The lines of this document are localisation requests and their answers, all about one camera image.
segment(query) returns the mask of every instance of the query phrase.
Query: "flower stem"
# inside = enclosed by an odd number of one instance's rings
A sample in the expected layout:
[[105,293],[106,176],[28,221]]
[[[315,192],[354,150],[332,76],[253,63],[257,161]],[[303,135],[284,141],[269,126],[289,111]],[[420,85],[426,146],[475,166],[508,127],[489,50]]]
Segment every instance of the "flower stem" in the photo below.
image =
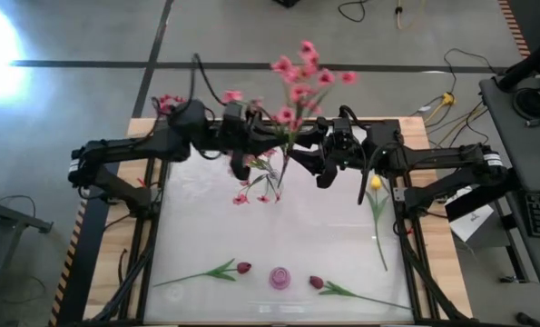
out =
[[204,276],[204,275],[206,275],[206,273],[197,273],[197,274],[194,274],[194,275],[191,275],[191,276],[182,277],[182,278],[172,280],[172,281],[168,281],[168,282],[160,282],[158,284],[153,285],[152,287],[157,287],[157,286],[161,286],[161,285],[172,283],[172,282],[180,282],[180,281],[184,281],[186,279],[190,279],[190,278],[193,278],[193,277]]
[[385,272],[388,272],[387,263],[385,262],[385,255],[382,253],[382,248],[380,247],[380,239],[378,238],[378,219],[375,220],[375,236],[377,237],[377,247],[378,253],[380,253],[380,260],[382,260],[382,265],[385,266]]
[[385,301],[381,301],[381,300],[375,300],[375,299],[368,298],[366,296],[360,296],[360,295],[354,294],[354,297],[357,297],[357,298],[362,299],[362,300],[383,303],[383,304],[394,306],[394,307],[401,308],[401,309],[413,310],[413,308],[410,308],[410,307],[407,307],[407,306],[404,306],[404,305],[394,304],[394,303],[391,303],[391,302],[385,302]]

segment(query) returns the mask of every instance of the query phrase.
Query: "yellow cable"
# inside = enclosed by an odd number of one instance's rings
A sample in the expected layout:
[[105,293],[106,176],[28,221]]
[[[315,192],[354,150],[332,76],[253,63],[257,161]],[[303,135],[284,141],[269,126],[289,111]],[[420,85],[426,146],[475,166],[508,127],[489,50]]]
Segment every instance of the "yellow cable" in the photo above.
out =
[[[417,16],[411,21],[411,23],[407,26],[403,26],[400,23],[400,13],[397,13],[397,28],[399,30],[406,30],[412,26],[415,25],[415,23],[421,18],[423,15],[423,12],[425,11],[425,6],[427,5],[427,0],[421,0],[421,4],[418,7]],[[402,0],[397,0],[397,8],[402,7]]]
[[[478,117],[480,114],[482,114],[483,112],[479,113],[480,112],[480,109],[479,107],[477,107],[476,109],[474,109],[472,112],[471,112],[471,115],[469,116],[469,119],[470,119],[470,123],[472,123],[476,117]],[[467,117],[464,116],[464,117],[461,117],[461,120],[459,121],[459,123],[457,123],[455,126],[453,126],[453,128],[451,128],[449,130],[449,132],[447,132],[447,134],[441,139],[441,141],[437,142],[437,145],[441,145],[458,127],[461,126],[461,124],[464,124],[467,120]]]
[[456,100],[455,100],[455,97],[452,94],[444,93],[443,94],[443,100],[437,106],[437,108],[435,108],[435,110],[433,110],[433,113],[431,113],[431,115],[425,119],[424,123],[425,124],[428,123],[428,121],[430,121],[435,116],[435,114],[437,114],[439,112],[439,110],[441,108],[443,108],[445,105],[448,105],[448,104],[453,105],[455,103],[456,103]]

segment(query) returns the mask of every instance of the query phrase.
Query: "white paper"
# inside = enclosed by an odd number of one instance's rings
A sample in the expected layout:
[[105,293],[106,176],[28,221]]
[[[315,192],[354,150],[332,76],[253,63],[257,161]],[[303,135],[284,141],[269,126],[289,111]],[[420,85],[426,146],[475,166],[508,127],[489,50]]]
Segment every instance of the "white paper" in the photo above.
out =
[[[457,199],[459,196],[471,192],[471,186],[458,190],[456,195],[447,199],[447,203],[450,203]],[[449,223],[451,231],[455,233],[463,242],[466,242],[473,233],[481,226],[494,210],[489,205],[484,205],[481,208],[468,213],[457,220]]]
[[[365,132],[355,128],[362,140]],[[318,295],[309,285],[320,276],[351,292],[410,306],[395,214],[389,200],[378,223],[388,266],[378,254],[368,200],[357,205],[360,172],[340,171],[329,189],[290,162],[279,203],[260,203],[265,187],[254,187],[250,204],[231,199],[241,186],[228,174],[228,160],[207,161],[195,152],[171,166],[166,184],[146,314],[148,323],[164,322],[412,322],[412,311],[337,295]],[[281,155],[272,158],[281,168]],[[252,169],[251,180],[259,171]],[[386,195],[379,190],[379,200]],[[201,273],[235,258],[249,272],[230,274],[237,282],[198,277],[152,287]],[[290,286],[273,289],[270,271],[285,267]]]

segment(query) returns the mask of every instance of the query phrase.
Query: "desk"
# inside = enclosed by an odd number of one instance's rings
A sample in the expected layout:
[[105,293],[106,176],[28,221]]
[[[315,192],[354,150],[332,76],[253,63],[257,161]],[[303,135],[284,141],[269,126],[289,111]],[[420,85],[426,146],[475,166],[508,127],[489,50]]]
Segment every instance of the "desk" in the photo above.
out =
[[[420,117],[399,117],[393,118],[400,121],[402,134],[405,136],[405,144],[414,149],[428,148],[427,134],[425,126]],[[138,136],[146,134],[152,127],[154,120],[150,118],[132,119],[129,125],[128,135]],[[128,183],[139,185],[137,178],[144,176],[146,160],[121,163],[118,169],[119,177],[123,178]],[[160,163],[156,163],[153,180],[159,171]],[[435,171],[417,171],[411,174],[412,182],[416,186],[425,186],[434,182],[437,179]],[[436,205],[431,208],[432,212],[442,213],[444,209]],[[106,223],[112,222],[127,214],[127,210],[123,205],[111,207],[108,212]],[[145,223],[145,227],[150,225],[150,222]],[[438,285],[444,291],[451,302],[466,316],[471,317],[471,309],[467,299],[467,293],[463,276],[459,268],[456,248],[453,243],[451,231],[446,219],[427,216],[421,219],[422,230],[427,246],[427,256],[431,267],[431,272],[436,279]],[[119,282],[117,278],[119,259],[123,249],[130,250],[131,239],[135,226],[134,219],[126,219],[107,230],[102,238],[100,250],[98,253],[97,262],[93,271],[92,283],[88,292],[87,302],[85,305],[84,318],[91,318],[97,314],[106,302],[111,298],[114,291],[118,288]],[[143,233],[143,242],[148,236],[149,228],[144,228],[146,233]],[[128,259],[125,254],[123,263],[126,265]],[[135,287],[133,288],[133,297],[129,306],[129,315],[136,314],[138,293],[142,276],[139,276]],[[428,316],[428,307],[425,295],[425,290],[420,284],[417,285],[417,294],[421,302],[421,307],[424,315]],[[58,320],[57,313],[62,311],[61,302],[55,303],[54,311],[56,312],[51,319],[53,325],[56,325]]]
[[[525,120],[512,107],[512,94],[500,91],[494,80],[481,81],[479,86],[522,188],[540,192],[540,128],[524,128]],[[539,86],[539,79],[530,78],[517,87]],[[524,200],[514,193],[506,199],[540,280],[540,238],[531,237],[525,228]]]

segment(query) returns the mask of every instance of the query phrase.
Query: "gray floor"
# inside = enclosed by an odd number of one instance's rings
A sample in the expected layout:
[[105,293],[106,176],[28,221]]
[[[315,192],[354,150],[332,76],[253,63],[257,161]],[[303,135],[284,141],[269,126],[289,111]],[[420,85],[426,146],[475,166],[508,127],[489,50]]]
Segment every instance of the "gray floor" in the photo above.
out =
[[[420,24],[399,32],[392,0],[371,0],[361,24],[342,18],[334,0],[300,0],[285,10],[270,0],[176,0],[168,20],[161,61],[187,62],[199,52],[206,62],[267,63],[295,55],[301,39],[312,40],[329,64],[445,65],[451,47],[486,56],[493,65],[509,65],[520,56],[496,0],[428,0]],[[146,61],[164,0],[0,0],[0,64],[3,59]],[[416,1],[407,1],[411,19]],[[480,66],[481,61],[450,54],[453,65]],[[118,138],[126,131],[142,80],[142,69],[5,68],[0,65],[0,197],[28,194],[40,218],[54,221],[54,231],[24,234],[11,268],[0,285],[0,299],[38,294],[41,279],[47,293],[22,305],[0,301],[0,323],[19,320],[43,326],[58,282],[74,226],[77,195],[66,180],[69,153],[87,140]],[[246,97],[263,96],[266,107],[280,107],[282,89],[267,71],[209,71],[218,93],[241,89]],[[479,101],[477,83],[486,74],[458,74],[455,118]],[[196,95],[216,114],[221,109],[201,79]],[[337,87],[323,105],[326,115],[348,104],[359,116],[411,114],[452,83],[441,73],[360,73],[359,82]],[[188,93],[186,70],[157,70],[149,95]],[[154,116],[146,107],[143,116]],[[489,115],[474,127],[503,152]],[[449,128],[431,135],[440,140]],[[456,144],[482,141],[463,132]],[[18,210],[28,207],[11,202]],[[486,322],[513,323],[518,311],[540,319],[536,283],[499,284],[511,273],[503,249],[476,250],[459,244],[459,259],[474,315]]]

